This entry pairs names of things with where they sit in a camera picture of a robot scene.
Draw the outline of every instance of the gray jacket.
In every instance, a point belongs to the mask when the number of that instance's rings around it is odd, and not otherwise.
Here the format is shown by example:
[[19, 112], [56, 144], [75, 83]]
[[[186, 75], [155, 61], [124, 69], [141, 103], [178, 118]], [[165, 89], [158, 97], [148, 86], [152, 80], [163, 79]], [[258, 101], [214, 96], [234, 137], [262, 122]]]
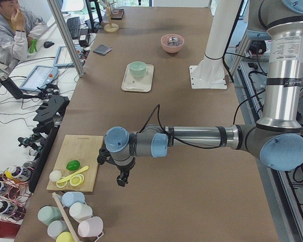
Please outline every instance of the gray jacket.
[[14, 31], [6, 19], [0, 14], [0, 63], [7, 65], [11, 72], [19, 61], [27, 59], [27, 35], [38, 38], [47, 28], [42, 17], [34, 15], [25, 8], [20, 8], [25, 16], [26, 33]]

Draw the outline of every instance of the computer mouse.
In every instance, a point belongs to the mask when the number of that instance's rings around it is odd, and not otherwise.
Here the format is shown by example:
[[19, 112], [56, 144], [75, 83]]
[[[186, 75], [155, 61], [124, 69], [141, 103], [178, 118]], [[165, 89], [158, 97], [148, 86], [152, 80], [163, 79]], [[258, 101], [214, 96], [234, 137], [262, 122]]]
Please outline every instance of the computer mouse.
[[54, 42], [52, 42], [52, 41], [46, 41], [45, 43], [44, 43], [44, 48], [49, 48], [49, 47], [51, 47], [51, 46], [53, 46], [55, 43]]

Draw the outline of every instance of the brown table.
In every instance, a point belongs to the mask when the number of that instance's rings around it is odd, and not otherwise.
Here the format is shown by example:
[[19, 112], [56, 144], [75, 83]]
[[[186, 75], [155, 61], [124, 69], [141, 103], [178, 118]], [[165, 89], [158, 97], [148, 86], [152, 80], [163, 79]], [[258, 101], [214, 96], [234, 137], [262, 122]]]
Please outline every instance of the brown table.
[[[103, 43], [113, 50], [89, 55], [16, 242], [52, 241], [37, 212], [55, 205], [45, 188], [66, 134], [103, 135], [113, 126], [138, 131], [158, 103], [163, 125], [232, 124], [238, 105], [233, 84], [227, 90], [190, 86], [188, 68], [203, 58], [210, 9], [125, 8], [115, 23], [118, 32], [97, 34], [93, 49]], [[167, 33], [185, 38], [179, 53], [162, 50]], [[132, 61], [155, 66], [150, 93], [121, 90]], [[278, 241], [255, 159], [245, 152], [176, 146], [164, 158], [137, 158], [126, 188], [117, 186], [118, 174], [115, 166], [100, 166], [94, 193], [86, 195], [104, 221], [101, 242]]]

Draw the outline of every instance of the wooden cutting board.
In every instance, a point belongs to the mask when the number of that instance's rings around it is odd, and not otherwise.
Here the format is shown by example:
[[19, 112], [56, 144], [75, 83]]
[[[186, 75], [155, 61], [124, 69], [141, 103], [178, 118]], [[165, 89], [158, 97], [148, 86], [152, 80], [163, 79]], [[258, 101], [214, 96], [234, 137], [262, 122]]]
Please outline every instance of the wooden cutting board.
[[86, 165], [90, 168], [82, 173], [85, 180], [79, 186], [73, 187], [70, 185], [70, 181], [68, 181], [66, 187], [58, 188], [56, 187], [56, 183], [49, 181], [46, 189], [49, 191], [93, 192], [98, 167], [96, 158], [102, 144], [103, 136], [65, 135], [53, 170], [60, 170], [63, 176], [74, 173], [75, 171], [66, 169], [67, 163], [71, 160], [78, 160], [81, 163], [80, 168]]

